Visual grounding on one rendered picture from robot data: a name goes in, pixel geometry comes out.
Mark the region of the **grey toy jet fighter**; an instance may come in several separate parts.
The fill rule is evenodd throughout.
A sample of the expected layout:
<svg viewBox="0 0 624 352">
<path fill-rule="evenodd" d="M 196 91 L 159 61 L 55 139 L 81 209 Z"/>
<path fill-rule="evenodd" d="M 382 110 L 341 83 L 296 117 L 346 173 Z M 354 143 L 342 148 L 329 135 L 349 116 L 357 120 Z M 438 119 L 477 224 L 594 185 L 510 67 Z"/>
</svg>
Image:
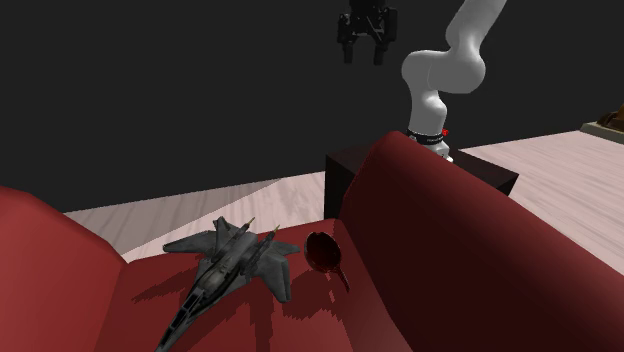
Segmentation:
<svg viewBox="0 0 624 352">
<path fill-rule="evenodd" d="M 198 262 L 190 292 L 167 326 L 155 352 L 168 352 L 197 318 L 255 277 L 262 279 L 278 302 L 291 300 L 287 256 L 298 253 L 298 246 L 276 241 L 275 231 L 259 239 L 249 230 L 250 222 L 237 227 L 219 217 L 213 225 L 212 230 L 163 245 L 166 253 L 200 253 L 204 257 Z"/>
</svg>

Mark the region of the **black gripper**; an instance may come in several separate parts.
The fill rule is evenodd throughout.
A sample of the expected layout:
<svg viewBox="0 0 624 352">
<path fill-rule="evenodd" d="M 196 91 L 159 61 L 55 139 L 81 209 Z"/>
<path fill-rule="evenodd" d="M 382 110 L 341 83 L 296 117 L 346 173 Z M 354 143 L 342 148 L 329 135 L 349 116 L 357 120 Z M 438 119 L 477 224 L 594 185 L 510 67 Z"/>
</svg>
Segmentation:
<svg viewBox="0 0 624 352">
<path fill-rule="evenodd" d="M 349 0 L 350 14 L 340 14 L 337 42 L 342 46 L 344 63 L 351 64 L 356 32 L 374 29 L 375 50 L 373 63 L 382 65 L 384 54 L 397 37 L 398 11 L 385 7 L 386 0 Z"/>
</svg>

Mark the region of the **red sofa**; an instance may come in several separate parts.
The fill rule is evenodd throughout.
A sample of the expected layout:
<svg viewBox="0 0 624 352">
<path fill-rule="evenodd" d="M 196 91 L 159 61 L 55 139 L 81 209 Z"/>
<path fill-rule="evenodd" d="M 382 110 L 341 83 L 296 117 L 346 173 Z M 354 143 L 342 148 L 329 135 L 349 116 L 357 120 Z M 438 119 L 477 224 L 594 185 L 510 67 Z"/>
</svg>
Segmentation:
<svg viewBox="0 0 624 352">
<path fill-rule="evenodd" d="M 624 352 L 624 275 L 515 201 L 398 132 L 372 148 L 329 233 L 344 279 L 288 261 L 170 352 Z M 199 256 L 125 261 L 35 196 L 0 186 L 0 352 L 155 352 Z"/>
</svg>

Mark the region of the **dark robot stand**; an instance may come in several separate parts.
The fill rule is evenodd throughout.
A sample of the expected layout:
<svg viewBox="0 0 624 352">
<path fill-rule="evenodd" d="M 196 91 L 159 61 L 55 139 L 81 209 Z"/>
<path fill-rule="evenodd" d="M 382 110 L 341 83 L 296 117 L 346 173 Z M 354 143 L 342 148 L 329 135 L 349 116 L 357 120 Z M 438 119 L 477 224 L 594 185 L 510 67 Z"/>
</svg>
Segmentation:
<svg viewBox="0 0 624 352">
<path fill-rule="evenodd" d="M 324 218 L 337 218 L 344 195 L 366 159 L 372 143 L 352 146 L 326 155 Z M 454 164 L 509 196 L 519 177 L 517 172 L 480 159 L 458 149 L 451 149 Z"/>
</svg>

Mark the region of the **pale low table with brown object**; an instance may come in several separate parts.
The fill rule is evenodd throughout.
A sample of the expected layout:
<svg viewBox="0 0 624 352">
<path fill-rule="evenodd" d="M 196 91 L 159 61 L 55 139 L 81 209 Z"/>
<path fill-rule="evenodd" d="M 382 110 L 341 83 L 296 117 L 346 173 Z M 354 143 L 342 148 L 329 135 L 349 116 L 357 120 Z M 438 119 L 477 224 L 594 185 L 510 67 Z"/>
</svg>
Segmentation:
<svg viewBox="0 0 624 352">
<path fill-rule="evenodd" d="M 584 123 L 580 131 L 624 145 L 624 104 L 595 122 Z"/>
</svg>

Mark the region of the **dark red ladle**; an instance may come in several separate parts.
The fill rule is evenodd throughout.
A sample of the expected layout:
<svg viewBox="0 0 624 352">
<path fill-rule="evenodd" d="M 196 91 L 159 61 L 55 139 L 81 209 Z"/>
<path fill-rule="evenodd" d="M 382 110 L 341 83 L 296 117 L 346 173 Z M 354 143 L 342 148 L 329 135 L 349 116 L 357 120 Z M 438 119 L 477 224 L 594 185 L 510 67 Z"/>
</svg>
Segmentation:
<svg viewBox="0 0 624 352">
<path fill-rule="evenodd" d="M 351 290 L 348 278 L 341 268 L 342 252 L 333 236 L 326 232 L 310 233 L 304 242 L 304 256 L 312 269 L 322 273 L 336 273 L 345 290 Z"/>
</svg>

